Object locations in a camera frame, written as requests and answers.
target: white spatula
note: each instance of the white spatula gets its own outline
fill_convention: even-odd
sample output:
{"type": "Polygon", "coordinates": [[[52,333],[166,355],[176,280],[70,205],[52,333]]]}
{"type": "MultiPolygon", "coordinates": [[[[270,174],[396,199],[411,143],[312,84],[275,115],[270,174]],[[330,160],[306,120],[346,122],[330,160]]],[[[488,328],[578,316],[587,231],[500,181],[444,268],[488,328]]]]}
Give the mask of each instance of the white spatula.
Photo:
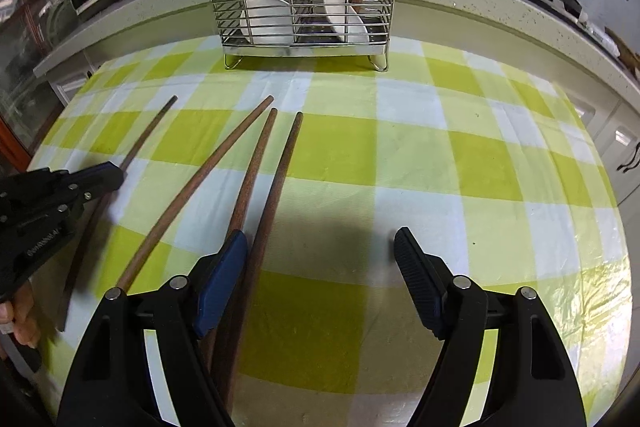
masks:
{"type": "Polygon", "coordinates": [[[254,44],[293,44],[293,17],[291,5],[285,0],[245,0],[240,31],[254,44]],[[246,18],[250,20],[251,33],[246,18]]]}
{"type": "Polygon", "coordinates": [[[366,44],[369,42],[367,27],[346,0],[323,0],[324,10],[329,22],[341,41],[350,44],[366,44]]]}

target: screw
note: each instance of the screw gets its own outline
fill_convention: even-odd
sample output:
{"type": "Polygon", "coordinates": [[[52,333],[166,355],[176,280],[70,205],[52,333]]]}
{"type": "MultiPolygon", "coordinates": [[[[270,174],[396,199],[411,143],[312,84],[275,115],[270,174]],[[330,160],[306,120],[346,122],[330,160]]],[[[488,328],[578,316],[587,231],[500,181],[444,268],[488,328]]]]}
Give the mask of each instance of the screw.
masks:
{"type": "Polygon", "coordinates": [[[189,280],[184,275],[176,275],[169,281],[169,286],[171,286],[171,288],[173,288],[174,290],[181,290],[182,288],[187,286],[188,282],[189,280]]]}
{"type": "Polygon", "coordinates": [[[122,290],[120,288],[117,288],[117,287],[109,288],[104,293],[104,298],[107,299],[108,301],[114,301],[115,299],[120,297],[121,293],[122,293],[122,290]]]}
{"type": "Polygon", "coordinates": [[[523,286],[522,288],[520,288],[520,293],[522,293],[522,296],[524,298],[529,300],[533,300],[538,296],[536,291],[533,288],[530,288],[529,286],[523,286]]]}
{"type": "Polygon", "coordinates": [[[471,279],[469,277],[465,277],[464,275],[456,275],[453,277],[453,284],[455,287],[460,288],[461,290],[466,290],[471,288],[471,279]]]}

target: cabinet handle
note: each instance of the cabinet handle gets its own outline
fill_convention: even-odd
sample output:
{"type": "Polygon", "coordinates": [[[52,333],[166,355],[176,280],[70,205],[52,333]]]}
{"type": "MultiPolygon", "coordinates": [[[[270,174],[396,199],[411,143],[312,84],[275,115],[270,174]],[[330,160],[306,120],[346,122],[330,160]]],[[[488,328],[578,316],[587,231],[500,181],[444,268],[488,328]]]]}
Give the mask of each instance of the cabinet handle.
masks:
{"type": "Polygon", "coordinates": [[[640,149],[640,141],[636,143],[636,150],[634,151],[634,157],[631,158],[631,160],[628,163],[623,163],[622,165],[618,166],[616,171],[619,171],[620,169],[624,169],[622,171],[622,173],[624,174],[625,172],[632,171],[633,169],[638,167],[638,165],[640,165],[640,158],[638,158],[638,163],[636,163],[633,167],[630,167],[630,165],[632,165],[636,161],[636,156],[638,156],[638,149],[640,149]]]}

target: table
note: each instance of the table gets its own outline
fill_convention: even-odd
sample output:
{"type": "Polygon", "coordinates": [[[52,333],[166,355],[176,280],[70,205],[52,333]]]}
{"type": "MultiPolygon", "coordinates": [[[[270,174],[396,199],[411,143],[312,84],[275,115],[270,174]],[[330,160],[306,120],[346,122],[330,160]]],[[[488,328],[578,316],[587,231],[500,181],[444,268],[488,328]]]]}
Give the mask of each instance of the table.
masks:
{"type": "MultiPolygon", "coordinates": [[[[34,277],[45,330],[40,387],[53,410],[98,300],[182,184],[272,94],[279,114],[245,231],[257,228],[295,112],[305,120],[242,343],[236,425],[406,424],[441,345],[421,326],[390,255],[401,226],[486,289],[535,288],[569,352],[590,424],[603,414],[625,362],[630,270],[609,180],[571,103],[546,80],[488,58],[400,38],[391,46],[386,73],[363,57],[247,57],[225,71],[216,37],[97,71],[32,168],[119,162],[173,94],[178,102],[98,227],[64,333],[47,317],[69,252],[34,277]]],[[[180,213],[132,293],[188,273],[222,245],[265,117],[180,213]]],[[[481,412],[496,339],[485,334],[464,423],[481,412]]],[[[166,396],[153,339],[147,349],[166,396]]],[[[170,401],[160,402],[171,420],[170,401]]]]}

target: speckled countertop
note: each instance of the speckled countertop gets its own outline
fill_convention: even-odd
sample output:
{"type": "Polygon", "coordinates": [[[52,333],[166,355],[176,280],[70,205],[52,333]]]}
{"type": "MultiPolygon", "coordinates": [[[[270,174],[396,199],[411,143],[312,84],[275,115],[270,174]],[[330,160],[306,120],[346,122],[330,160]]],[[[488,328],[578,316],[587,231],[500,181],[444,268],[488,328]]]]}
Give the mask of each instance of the speckled countertop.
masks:
{"type": "MultiPolygon", "coordinates": [[[[109,36],[147,20],[203,5],[209,0],[122,0],[80,26],[34,68],[36,76],[109,36]]],[[[640,89],[632,77],[606,52],[576,28],[527,0],[396,0],[471,15],[501,26],[552,49],[601,79],[640,112],[640,89]]]]}

